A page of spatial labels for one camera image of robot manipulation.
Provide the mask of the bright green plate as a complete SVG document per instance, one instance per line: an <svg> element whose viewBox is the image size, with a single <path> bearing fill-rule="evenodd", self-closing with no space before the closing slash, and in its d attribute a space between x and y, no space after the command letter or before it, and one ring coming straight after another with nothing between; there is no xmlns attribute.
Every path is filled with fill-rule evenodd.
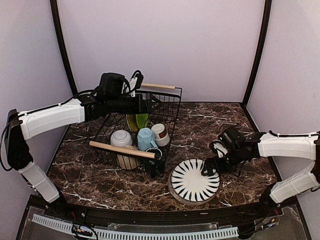
<svg viewBox="0 0 320 240"><path fill-rule="evenodd" d="M143 129L148 126L149 121L149 114L148 113L141 113L135 115L136 124L138 129Z"/></svg>

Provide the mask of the blue striped white plate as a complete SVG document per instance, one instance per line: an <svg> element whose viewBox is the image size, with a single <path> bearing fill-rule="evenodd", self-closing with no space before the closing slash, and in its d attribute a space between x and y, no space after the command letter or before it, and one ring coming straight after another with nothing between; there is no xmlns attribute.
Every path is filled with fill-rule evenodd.
<svg viewBox="0 0 320 240"><path fill-rule="evenodd" d="M179 163L171 174L173 191L184 200L199 203L211 199L220 186L220 176L201 174L204 161L188 159Z"/></svg>

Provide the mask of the woven yellow green plate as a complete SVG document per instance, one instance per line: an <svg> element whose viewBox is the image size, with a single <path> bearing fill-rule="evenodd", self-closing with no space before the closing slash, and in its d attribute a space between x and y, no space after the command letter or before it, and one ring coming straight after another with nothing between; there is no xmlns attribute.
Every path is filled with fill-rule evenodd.
<svg viewBox="0 0 320 240"><path fill-rule="evenodd" d="M128 128L130 129L131 132L137 133L139 131L139 127L137 124L135 114L127 114L126 115L126 122L127 122Z"/></svg>

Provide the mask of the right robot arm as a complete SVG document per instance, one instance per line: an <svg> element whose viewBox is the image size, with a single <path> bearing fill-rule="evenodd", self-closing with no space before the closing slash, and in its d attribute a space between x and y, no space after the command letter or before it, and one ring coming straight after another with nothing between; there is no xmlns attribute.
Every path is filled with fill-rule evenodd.
<svg viewBox="0 0 320 240"><path fill-rule="evenodd" d="M269 185L255 205L255 213L266 217L277 205L296 195L320 187L320 133L280 134L253 132L247 136L230 127L218 136L222 149L208 158L201 170L212 176L214 170L231 172L238 164L259 158L277 160L307 160L304 168L288 178Z"/></svg>

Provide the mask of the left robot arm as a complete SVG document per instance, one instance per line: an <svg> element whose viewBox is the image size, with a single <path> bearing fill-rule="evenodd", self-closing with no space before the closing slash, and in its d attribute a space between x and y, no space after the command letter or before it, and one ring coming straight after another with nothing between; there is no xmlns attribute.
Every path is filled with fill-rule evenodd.
<svg viewBox="0 0 320 240"><path fill-rule="evenodd" d="M91 94L81 94L69 100L34 110L8 113L7 123L0 137L0 148L5 150L6 163L1 163L4 171L12 170L23 178L51 204L51 210L60 218L67 218L70 206L60 199L61 193L48 178L46 169L32 154L33 147L40 147L41 140L48 144L54 134L53 143L62 138L62 131L70 125L94 121L111 113L149 114L156 109L157 100L151 94L119 96L116 99L97 99Z"/></svg>

